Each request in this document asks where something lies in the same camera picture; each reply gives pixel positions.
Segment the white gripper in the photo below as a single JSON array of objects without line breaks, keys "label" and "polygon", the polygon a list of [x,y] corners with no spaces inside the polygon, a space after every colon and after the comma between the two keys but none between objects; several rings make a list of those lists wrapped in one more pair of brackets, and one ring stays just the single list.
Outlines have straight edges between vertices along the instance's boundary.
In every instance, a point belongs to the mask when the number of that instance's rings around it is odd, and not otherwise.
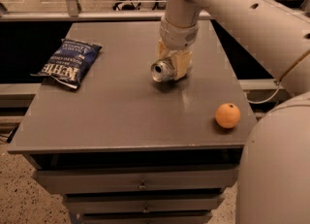
[{"label": "white gripper", "polygon": [[184,78],[192,68],[192,52],[188,48],[197,38],[199,31],[198,17],[182,16],[179,23],[161,18],[158,58],[170,57],[174,69],[174,80]]}]

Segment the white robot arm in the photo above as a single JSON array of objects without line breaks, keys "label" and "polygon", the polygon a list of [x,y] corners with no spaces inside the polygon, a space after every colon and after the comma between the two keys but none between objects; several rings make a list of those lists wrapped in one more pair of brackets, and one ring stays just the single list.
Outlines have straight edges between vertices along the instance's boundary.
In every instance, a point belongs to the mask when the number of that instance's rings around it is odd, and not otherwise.
[{"label": "white robot arm", "polygon": [[235,224],[310,224],[310,21],[273,0],[168,0],[160,35],[194,43],[207,11],[290,94],[253,128],[238,174]]}]

